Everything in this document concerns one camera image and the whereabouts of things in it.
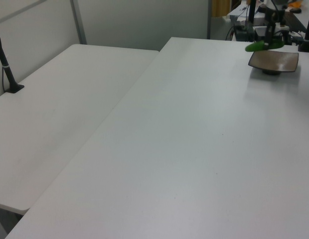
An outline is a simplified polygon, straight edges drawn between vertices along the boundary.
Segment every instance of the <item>square plate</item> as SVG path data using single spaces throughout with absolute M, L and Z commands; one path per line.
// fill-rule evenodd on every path
M 299 63 L 299 54 L 279 51 L 256 51 L 249 66 L 273 73 L 294 72 Z

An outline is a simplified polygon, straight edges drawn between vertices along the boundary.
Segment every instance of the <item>black stand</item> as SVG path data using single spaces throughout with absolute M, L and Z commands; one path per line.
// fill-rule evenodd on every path
M 308 27 L 306 29 L 304 42 L 301 45 L 299 45 L 299 51 L 300 52 L 309 52 L 309 24 L 308 24 Z
M 9 64 L 8 64 L 6 56 L 4 54 L 3 48 L 1 46 L 1 42 L 0 42 L 0 61 L 1 61 L 2 67 L 4 68 L 5 73 L 7 75 L 7 79 L 9 81 L 9 90 L 7 92 L 16 93 L 19 90 L 21 90 L 22 88 L 24 88 L 24 86 L 17 84 L 17 82 L 15 81 L 13 73 L 10 70 Z
M 254 23 L 254 13 L 255 13 L 256 0 L 250 2 L 250 12 L 249 12 L 249 22 Z

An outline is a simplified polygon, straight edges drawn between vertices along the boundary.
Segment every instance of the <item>white wall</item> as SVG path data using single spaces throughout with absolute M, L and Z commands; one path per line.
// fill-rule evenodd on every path
M 47 0 L 0 23 L 0 37 L 17 82 L 79 43 L 70 0 Z
M 161 50 L 207 37 L 208 0 L 77 0 L 88 44 Z

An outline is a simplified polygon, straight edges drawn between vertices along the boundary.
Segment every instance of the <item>green object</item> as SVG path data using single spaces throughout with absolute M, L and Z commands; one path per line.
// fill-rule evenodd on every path
M 270 44 L 270 46 L 267 50 L 277 49 L 277 48 L 281 48 L 283 46 L 284 46 L 283 41 L 273 39 L 272 43 Z M 245 51 L 247 51 L 247 52 L 264 51 L 264 41 L 258 41 L 258 42 L 252 43 L 251 45 L 248 45 L 245 48 Z

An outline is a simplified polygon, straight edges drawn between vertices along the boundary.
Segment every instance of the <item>table surface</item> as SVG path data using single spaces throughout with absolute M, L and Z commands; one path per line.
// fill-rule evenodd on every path
M 247 44 L 172 38 L 7 239 L 309 238 L 309 54 Z
M 73 45 L 0 97 L 0 208 L 24 214 L 156 51 Z
M 298 18 L 298 20 L 300 20 L 300 22 L 305 27 L 307 27 L 309 23 L 309 0 L 303 0 L 301 9 L 302 9 L 302 12 L 295 14 L 295 16 Z

